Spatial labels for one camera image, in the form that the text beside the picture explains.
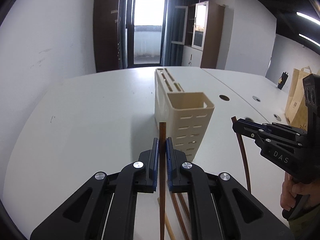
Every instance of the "human hand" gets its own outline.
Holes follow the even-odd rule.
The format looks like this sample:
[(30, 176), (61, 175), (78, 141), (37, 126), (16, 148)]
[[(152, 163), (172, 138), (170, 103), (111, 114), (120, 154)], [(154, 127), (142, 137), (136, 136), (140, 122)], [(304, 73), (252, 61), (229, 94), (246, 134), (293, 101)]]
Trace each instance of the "human hand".
[(284, 175), (282, 184), (282, 194), (280, 197), (280, 206), (289, 211), (296, 204), (295, 197), (297, 194), (310, 195), (304, 209), (310, 209), (320, 204), (320, 180), (316, 180), (310, 184), (302, 184), (293, 182), (293, 177), (288, 173)]

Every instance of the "brown paper bag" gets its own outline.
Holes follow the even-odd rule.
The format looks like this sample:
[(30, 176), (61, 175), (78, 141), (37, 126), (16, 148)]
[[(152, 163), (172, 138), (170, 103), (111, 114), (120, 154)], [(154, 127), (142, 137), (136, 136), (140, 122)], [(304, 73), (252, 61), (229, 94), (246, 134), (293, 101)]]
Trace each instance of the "brown paper bag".
[(308, 109), (305, 104), (302, 79), (311, 73), (309, 66), (301, 70), (293, 69), (291, 87), (284, 112), (291, 126), (304, 130), (307, 130)]

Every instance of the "camera lens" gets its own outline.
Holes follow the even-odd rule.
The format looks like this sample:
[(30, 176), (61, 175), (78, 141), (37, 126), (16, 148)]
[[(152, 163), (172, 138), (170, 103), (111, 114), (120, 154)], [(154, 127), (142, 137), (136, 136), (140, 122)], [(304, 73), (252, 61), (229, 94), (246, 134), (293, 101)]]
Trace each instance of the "camera lens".
[(310, 103), (310, 90), (309, 89), (307, 90), (307, 99), (308, 99), (308, 102)]
[(311, 101), (313, 104), (315, 104), (315, 102), (316, 102), (315, 92), (313, 90), (311, 90)]

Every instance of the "glass door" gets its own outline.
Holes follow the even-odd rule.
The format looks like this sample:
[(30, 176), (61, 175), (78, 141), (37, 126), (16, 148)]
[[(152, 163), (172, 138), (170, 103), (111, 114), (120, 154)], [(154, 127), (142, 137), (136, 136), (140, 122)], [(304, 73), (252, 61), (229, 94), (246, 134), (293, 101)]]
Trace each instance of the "glass door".
[(132, 0), (128, 66), (160, 66), (167, 0)]
[(205, 31), (207, 26), (209, 2), (196, 5), (195, 24), (193, 29), (192, 47), (203, 50)]

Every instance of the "table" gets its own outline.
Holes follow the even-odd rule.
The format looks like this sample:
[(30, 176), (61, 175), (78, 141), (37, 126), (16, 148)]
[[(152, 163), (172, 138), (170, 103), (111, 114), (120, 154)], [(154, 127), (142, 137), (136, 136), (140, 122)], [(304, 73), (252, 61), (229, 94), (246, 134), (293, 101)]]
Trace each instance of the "table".
[(269, 123), (277, 122), (289, 124), (284, 116), (288, 94), (277, 88), (277, 85), (267, 78), (259, 75), (235, 72), (220, 69), (204, 69), (207, 73), (217, 78), (231, 88), (254, 109), (256, 109)]
[[(168, 70), (186, 92), (203, 91), (215, 104), (194, 163), (209, 173), (229, 172), (246, 187), (230, 118), (250, 117), (260, 123), (267, 119), (203, 69)], [(158, 135), (154, 71), (154, 67), (136, 68), (72, 78), (44, 95), (16, 142), (4, 182), (3, 204), (27, 238), (94, 173), (119, 172), (152, 147)], [(230, 101), (220, 99), (221, 94)], [(260, 156), (253, 140), (244, 138), (244, 144), (253, 195), (282, 219), (279, 199), (284, 172)], [(159, 236), (157, 195), (138, 195), (135, 239)], [(182, 239), (169, 198), (166, 212), (176, 238)]]

